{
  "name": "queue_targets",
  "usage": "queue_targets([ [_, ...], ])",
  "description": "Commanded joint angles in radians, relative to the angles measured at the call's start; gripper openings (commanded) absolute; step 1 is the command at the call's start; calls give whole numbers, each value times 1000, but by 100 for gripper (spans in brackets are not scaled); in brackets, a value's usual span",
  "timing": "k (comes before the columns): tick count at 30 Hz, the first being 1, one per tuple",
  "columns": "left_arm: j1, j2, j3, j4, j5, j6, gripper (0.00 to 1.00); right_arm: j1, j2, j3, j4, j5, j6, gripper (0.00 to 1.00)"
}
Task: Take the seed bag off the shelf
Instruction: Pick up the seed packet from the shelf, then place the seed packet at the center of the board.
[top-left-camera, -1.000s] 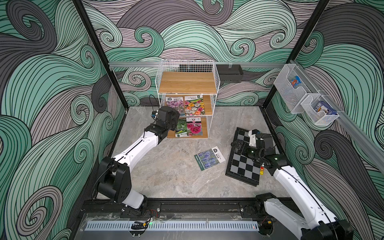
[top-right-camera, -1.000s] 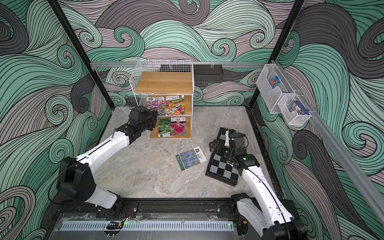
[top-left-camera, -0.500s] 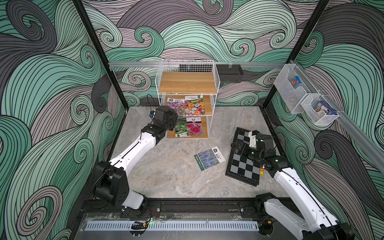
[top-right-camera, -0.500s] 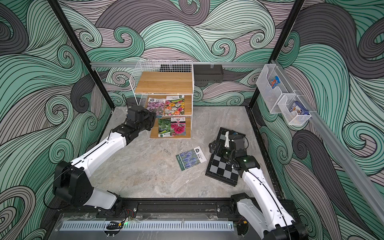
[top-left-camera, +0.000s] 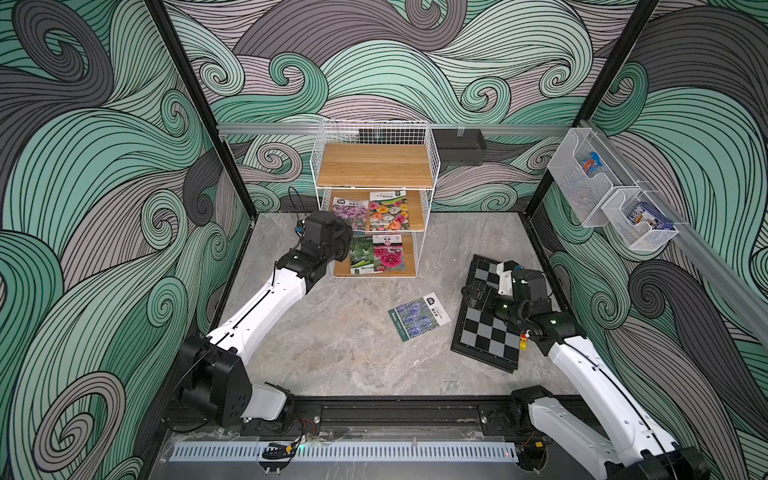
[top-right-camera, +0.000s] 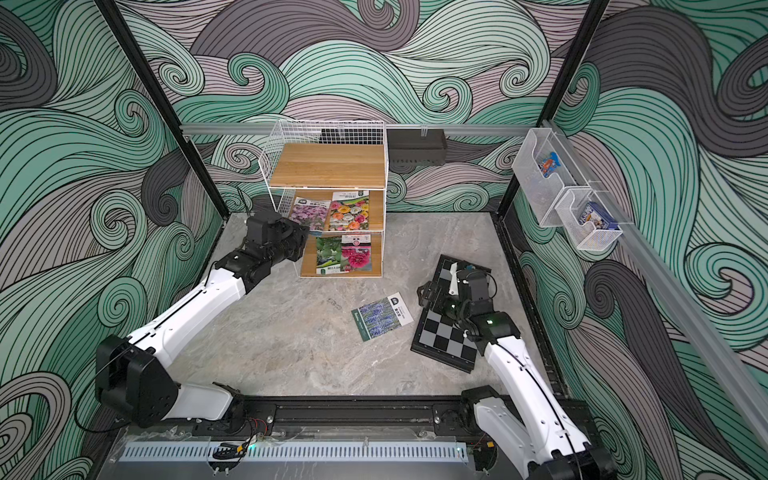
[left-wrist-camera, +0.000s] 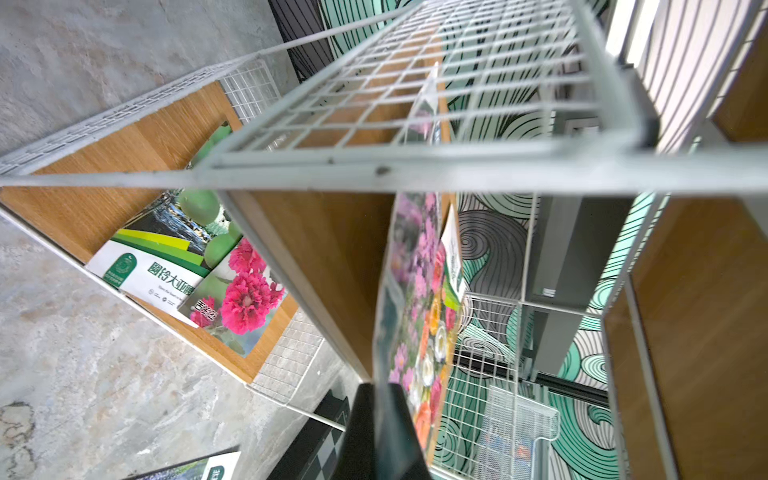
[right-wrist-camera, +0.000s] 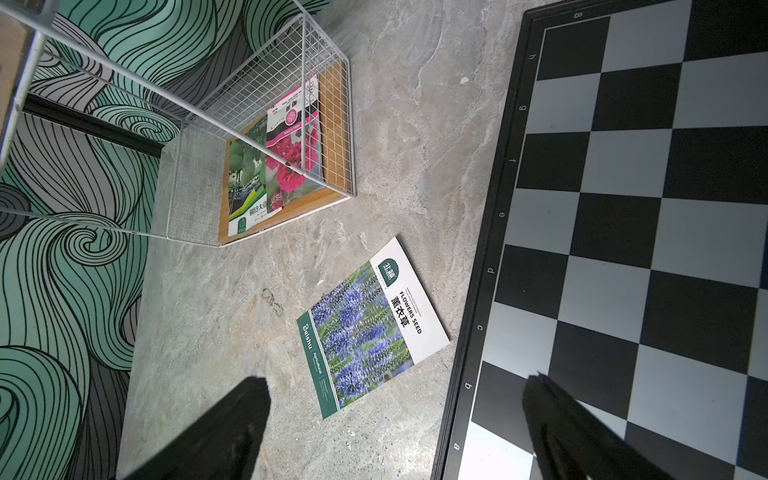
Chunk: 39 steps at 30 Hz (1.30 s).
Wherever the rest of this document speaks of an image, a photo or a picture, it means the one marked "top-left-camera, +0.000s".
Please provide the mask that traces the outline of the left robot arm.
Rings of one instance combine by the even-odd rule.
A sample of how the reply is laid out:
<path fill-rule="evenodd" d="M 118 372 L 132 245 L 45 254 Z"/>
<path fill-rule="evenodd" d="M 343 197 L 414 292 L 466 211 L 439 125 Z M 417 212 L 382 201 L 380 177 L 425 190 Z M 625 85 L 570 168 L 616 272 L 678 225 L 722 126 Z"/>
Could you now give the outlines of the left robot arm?
<path fill-rule="evenodd" d="M 321 280 L 328 265 L 344 260 L 352 228 L 329 211 L 297 222 L 298 243 L 273 264 L 264 285 L 232 317 L 205 336 L 192 335 L 178 354 L 180 402 L 221 427 L 248 420 L 282 422 L 294 396 L 272 384 L 253 383 L 246 366 L 283 315 Z"/>

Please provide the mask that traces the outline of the green leaf seed packet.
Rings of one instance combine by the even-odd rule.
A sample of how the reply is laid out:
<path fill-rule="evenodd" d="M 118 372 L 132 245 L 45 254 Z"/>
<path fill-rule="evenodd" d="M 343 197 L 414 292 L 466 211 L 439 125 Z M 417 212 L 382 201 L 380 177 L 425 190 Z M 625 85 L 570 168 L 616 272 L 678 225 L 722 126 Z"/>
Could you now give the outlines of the green leaf seed packet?
<path fill-rule="evenodd" d="M 354 237 L 349 251 L 350 273 L 368 275 L 376 272 L 373 239 L 369 236 Z"/>

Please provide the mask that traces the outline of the lavender seed packet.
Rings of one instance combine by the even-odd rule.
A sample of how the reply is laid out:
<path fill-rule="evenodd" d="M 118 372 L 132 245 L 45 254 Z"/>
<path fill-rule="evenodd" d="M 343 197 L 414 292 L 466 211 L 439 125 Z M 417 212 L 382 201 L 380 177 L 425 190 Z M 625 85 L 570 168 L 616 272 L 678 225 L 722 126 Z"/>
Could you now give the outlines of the lavender seed packet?
<path fill-rule="evenodd" d="M 432 292 L 388 311 L 399 338 L 409 341 L 451 322 L 451 318 Z"/>

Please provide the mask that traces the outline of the pink flower seed packet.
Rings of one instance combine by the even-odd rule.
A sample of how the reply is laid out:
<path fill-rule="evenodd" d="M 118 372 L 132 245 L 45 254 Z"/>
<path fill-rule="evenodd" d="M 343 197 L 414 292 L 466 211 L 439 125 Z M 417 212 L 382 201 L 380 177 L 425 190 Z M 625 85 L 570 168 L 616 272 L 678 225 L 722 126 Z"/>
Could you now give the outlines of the pink flower seed packet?
<path fill-rule="evenodd" d="M 364 200 L 350 200 L 336 197 L 331 211 L 349 225 L 353 232 L 367 230 L 369 203 Z"/>

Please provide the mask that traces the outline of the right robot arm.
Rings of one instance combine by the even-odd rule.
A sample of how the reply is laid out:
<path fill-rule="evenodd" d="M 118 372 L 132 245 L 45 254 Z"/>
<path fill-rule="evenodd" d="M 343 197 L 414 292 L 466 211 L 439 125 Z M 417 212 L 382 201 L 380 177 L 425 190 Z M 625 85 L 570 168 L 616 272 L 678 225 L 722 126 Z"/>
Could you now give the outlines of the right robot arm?
<path fill-rule="evenodd" d="M 593 423 L 541 386 L 515 390 L 510 427 L 542 434 L 596 479 L 707 479 L 711 467 L 651 418 L 568 312 L 556 311 L 543 272 L 475 257 L 461 289 L 459 344 L 502 359 L 534 344 L 576 388 Z"/>

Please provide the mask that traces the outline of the mixed colour flower seed packet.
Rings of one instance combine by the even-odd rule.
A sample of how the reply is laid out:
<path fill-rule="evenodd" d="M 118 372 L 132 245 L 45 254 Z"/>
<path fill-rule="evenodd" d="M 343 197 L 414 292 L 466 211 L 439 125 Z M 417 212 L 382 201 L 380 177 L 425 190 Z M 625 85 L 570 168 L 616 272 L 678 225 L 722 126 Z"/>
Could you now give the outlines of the mixed colour flower seed packet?
<path fill-rule="evenodd" d="M 407 192 L 405 190 L 373 191 L 369 194 L 368 221 L 371 231 L 405 231 L 410 229 Z"/>

